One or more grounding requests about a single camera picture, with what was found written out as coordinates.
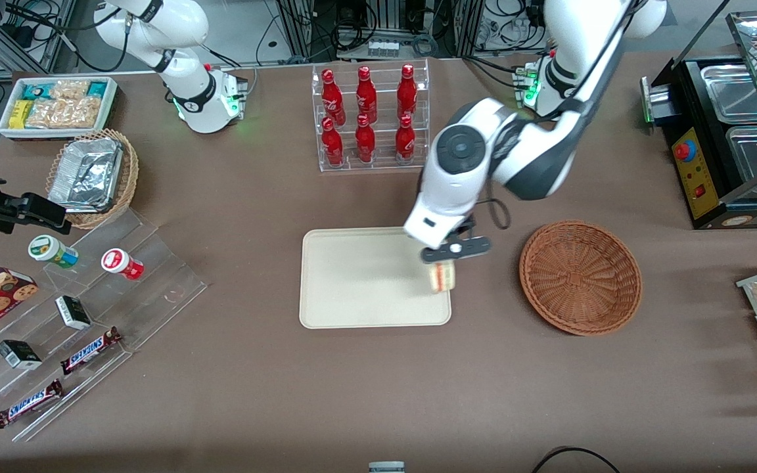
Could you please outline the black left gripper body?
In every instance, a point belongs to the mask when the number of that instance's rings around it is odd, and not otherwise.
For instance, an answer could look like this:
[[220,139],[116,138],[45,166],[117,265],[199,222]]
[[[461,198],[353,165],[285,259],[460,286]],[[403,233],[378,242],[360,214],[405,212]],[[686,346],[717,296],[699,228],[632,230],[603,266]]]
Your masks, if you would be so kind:
[[475,236],[475,227],[476,220],[470,215],[456,229],[450,231],[437,249],[423,248],[421,261],[433,264],[487,254],[492,249],[492,240],[486,236]]

